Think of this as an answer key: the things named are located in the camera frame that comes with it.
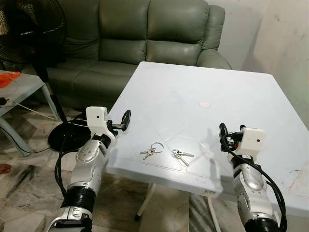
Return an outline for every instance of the sofa backrest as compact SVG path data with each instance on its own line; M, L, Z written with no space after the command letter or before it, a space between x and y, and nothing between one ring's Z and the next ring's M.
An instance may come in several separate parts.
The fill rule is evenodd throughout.
M196 65L218 49L225 11L204 0L59 0L68 57Z

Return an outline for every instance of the green sofa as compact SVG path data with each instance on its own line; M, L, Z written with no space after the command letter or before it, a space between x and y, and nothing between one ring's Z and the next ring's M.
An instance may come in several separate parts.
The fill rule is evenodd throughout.
M65 106L111 109L141 61L231 69L217 52L225 11L204 0L58 1L66 61L48 72Z

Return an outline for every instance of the electric fan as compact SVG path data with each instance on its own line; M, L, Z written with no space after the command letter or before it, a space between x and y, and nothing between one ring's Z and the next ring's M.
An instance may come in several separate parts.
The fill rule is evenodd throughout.
M0 0L0 59L31 63L46 83L63 121L48 137L51 148L57 151L78 149L90 138L85 121L67 121L48 82L46 66L61 61L66 31L65 16L56 0Z

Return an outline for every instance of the fan base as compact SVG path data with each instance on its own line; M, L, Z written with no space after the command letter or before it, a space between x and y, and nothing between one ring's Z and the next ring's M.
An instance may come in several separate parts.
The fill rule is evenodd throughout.
M68 123L62 123L55 127L48 136L48 143L53 150L61 150L66 135L68 137L62 147L62 151L76 150L85 145L90 139L90 130L88 127L77 126L70 122L87 126L86 121L74 120L69 121Z

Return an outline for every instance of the red object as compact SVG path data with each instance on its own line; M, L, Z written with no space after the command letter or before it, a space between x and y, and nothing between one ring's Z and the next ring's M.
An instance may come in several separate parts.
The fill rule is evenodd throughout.
M6 87L10 82L20 76L20 72L0 73L0 88Z

